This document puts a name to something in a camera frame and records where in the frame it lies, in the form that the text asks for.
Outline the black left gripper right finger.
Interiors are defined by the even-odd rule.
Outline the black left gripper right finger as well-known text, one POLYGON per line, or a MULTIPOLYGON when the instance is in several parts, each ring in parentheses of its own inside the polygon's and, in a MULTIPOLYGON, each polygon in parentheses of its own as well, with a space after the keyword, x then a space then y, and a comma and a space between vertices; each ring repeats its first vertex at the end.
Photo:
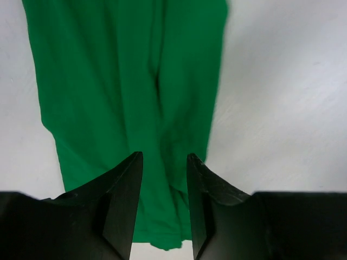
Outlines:
POLYGON ((346 259, 346 194, 247 194, 187 157, 194 259, 346 259))

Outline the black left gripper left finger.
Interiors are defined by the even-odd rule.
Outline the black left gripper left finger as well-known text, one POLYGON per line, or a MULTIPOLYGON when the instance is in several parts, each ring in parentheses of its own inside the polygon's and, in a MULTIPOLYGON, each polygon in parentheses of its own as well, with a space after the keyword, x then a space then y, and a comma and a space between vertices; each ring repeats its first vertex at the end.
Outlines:
POLYGON ((1 192, 1 259, 129 259, 143 155, 55 199, 1 192))

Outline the green t shirt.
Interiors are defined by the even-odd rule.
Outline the green t shirt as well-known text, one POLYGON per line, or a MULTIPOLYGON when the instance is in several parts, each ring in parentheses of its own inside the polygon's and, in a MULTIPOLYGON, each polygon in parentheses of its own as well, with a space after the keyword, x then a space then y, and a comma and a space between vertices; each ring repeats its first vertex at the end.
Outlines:
POLYGON ((207 155, 226 1, 23 1, 41 120, 71 191, 143 154, 133 240, 191 239, 187 155, 207 155))

